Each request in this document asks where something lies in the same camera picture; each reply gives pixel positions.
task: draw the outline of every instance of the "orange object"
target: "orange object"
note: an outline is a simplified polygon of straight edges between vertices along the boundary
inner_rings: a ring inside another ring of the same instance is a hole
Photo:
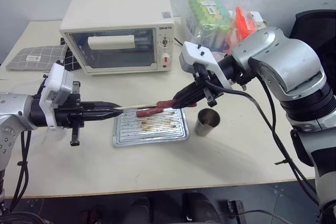
[[[248,15],[245,17],[244,11],[240,7],[236,7],[235,23],[241,40],[244,40],[247,36],[256,31],[253,17],[252,19]]]

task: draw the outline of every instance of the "oven glass door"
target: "oven glass door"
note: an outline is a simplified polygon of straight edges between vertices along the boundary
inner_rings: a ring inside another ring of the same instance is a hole
[[[155,29],[91,31],[70,34],[91,68],[149,67],[155,63]]]

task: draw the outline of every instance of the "gray checkered pad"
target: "gray checkered pad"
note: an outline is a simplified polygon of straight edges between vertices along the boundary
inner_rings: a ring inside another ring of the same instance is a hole
[[[8,70],[50,70],[60,60],[64,62],[67,45],[22,49],[6,66]]]

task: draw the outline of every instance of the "white mounting bracket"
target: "white mounting bracket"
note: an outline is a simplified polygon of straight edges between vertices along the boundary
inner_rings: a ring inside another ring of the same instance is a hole
[[[57,126],[54,109],[62,105],[71,93],[73,75],[73,73],[65,70],[64,66],[55,63],[45,81],[39,106],[51,129],[61,129]]]
[[[200,63],[212,73],[214,73],[222,86],[226,89],[232,89],[227,78],[223,74],[216,59],[212,55],[211,51],[207,47],[185,41],[180,54],[180,64],[184,71],[188,73],[195,73],[193,64]]]

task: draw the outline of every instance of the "metal tray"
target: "metal tray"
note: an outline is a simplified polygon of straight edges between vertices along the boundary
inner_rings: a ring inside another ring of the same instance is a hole
[[[175,142],[189,138],[183,109],[164,109],[162,113],[143,118],[136,116],[137,111],[125,110],[114,119],[113,146]]]

